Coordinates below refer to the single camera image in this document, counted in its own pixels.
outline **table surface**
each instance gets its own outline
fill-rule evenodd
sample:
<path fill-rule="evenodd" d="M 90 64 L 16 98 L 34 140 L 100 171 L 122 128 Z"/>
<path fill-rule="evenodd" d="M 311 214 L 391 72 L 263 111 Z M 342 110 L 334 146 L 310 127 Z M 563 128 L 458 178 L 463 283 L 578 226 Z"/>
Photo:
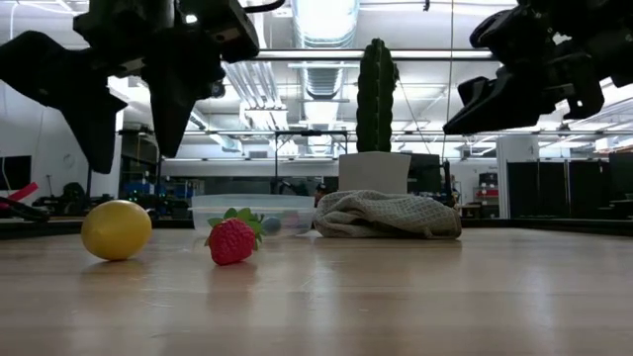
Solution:
<path fill-rule="evenodd" d="M 0 355 L 632 355 L 633 242 L 268 238 L 213 264 L 193 230 L 103 263 L 76 235 L 0 241 Z"/>

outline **plastic container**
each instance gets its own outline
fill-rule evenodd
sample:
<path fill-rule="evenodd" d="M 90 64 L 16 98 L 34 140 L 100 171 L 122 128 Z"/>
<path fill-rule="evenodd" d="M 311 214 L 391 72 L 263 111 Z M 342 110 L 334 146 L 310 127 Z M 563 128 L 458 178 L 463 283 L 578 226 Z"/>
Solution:
<path fill-rule="evenodd" d="M 222 218 L 230 208 L 250 208 L 255 214 L 263 214 L 265 223 L 268 219 L 278 219 L 281 229 L 268 235 L 295 235 L 309 231 L 316 210 L 313 197 L 222 194 L 193 197 L 191 201 L 194 227 L 201 236 L 211 233 L 210 218 Z"/>

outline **gray towel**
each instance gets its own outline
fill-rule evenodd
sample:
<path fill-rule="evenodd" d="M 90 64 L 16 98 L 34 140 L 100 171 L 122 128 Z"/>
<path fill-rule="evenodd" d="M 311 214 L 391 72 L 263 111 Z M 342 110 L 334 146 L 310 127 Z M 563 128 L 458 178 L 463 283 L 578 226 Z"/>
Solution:
<path fill-rule="evenodd" d="M 316 209 L 315 228 L 325 237 L 450 239 L 462 233 L 459 214 L 439 202 L 375 191 L 324 196 Z"/>

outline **white pot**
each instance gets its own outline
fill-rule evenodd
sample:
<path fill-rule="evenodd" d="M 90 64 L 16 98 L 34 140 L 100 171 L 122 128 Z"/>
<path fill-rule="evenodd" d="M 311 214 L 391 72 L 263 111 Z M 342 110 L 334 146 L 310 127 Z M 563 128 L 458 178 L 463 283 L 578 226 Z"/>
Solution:
<path fill-rule="evenodd" d="M 384 194 L 406 194 L 407 154 L 362 152 L 338 157 L 338 188 L 340 191 L 373 190 Z"/>

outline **potted cactus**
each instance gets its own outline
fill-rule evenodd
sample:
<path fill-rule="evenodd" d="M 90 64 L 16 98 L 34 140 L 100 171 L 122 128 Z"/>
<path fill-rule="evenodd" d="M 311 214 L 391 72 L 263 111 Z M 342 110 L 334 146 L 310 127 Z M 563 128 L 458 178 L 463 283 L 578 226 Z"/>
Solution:
<path fill-rule="evenodd" d="M 405 194 L 410 156 L 392 153 L 392 108 L 399 79 L 391 52 L 380 39 L 365 48 L 358 76 L 358 153 L 340 156 L 341 190 Z"/>

